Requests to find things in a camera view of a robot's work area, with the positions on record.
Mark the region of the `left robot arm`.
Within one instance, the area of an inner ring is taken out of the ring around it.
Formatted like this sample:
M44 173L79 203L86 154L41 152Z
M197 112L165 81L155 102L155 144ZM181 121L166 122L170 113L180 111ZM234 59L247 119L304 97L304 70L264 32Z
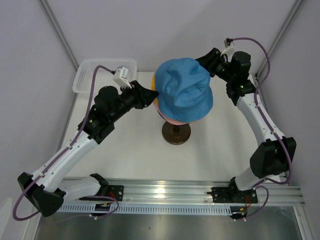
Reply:
M141 86L136 80L118 91L105 86L98 91L94 104L79 124L71 142L32 174L23 172L17 179L23 196L44 217L53 215L65 201L101 201L110 195L108 181L98 173L64 182L66 174L115 129L115 122L132 108L147 108L159 93Z

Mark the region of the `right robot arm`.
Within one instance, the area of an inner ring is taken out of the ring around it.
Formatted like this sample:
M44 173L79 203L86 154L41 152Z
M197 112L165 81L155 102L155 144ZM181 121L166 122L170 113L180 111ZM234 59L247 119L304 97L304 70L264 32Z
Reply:
M227 60L224 53L213 48L197 61L211 77L217 76L226 82L227 96L244 115L257 141L249 168L233 177L227 187L212 187L209 194L214 203L256 204L257 187L270 181L272 176L291 171L297 143L276 127L262 105L249 79L251 56L248 53L236 51Z

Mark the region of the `yellow bucket hat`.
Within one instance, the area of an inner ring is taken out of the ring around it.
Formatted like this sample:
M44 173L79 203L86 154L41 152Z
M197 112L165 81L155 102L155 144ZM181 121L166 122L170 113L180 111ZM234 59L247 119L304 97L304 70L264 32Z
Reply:
M152 76L151 89L152 89L153 91L156 90L155 74L153 74L153 76ZM158 107L158 98L157 98L157 97L154 99L153 105L154 105L156 108Z

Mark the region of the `light blue bucket hat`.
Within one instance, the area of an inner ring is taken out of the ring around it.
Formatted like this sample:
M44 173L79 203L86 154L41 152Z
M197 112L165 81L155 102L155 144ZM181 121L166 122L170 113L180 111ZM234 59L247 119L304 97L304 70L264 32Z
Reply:
M176 122L201 120L214 106L210 82L210 73L193 58L165 61L154 74L158 110Z

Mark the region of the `pink bucket hat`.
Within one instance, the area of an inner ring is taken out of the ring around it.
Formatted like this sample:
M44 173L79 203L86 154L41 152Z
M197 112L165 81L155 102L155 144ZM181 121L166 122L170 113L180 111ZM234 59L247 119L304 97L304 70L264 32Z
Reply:
M182 126L182 125L186 125L186 124L190 124L189 122L181 122L181 121L177 121L177 120L173 120L173 119L170 119L168 117L166 117L159 109L159 107L155 107L156 111L158 110L162 116L165 118L165 121L167 121L168 123L170 124L173 124L173 125L176 125L176 126Z

